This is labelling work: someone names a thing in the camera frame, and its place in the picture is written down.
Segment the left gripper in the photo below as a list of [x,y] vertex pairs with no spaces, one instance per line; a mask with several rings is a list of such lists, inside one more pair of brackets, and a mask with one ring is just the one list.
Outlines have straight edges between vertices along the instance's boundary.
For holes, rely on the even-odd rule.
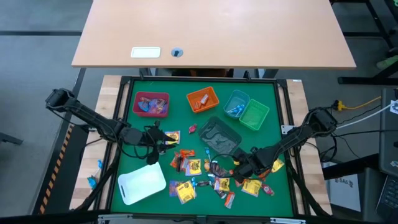
[[175,144],[162,144],[162,138],[168,138],[163,130],[159,129],[160,120],[156,120],[152,126],[144,126],[144,130],[132,128],[131,125],[123,120],[119,120],[123,125],[119,132],[119,140],[131,146],[157,147],[159,154],[165,154],[167,150],[173,149]]

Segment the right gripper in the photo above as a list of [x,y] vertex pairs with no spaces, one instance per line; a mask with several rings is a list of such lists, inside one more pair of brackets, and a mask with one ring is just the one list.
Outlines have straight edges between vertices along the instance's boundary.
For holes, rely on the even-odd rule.
[[271,169],[271,147],[252,148],[253,151],[246,152],[238,148],[239,164],[231,170],[236,181],[244,181],[249,176],[261,175]]

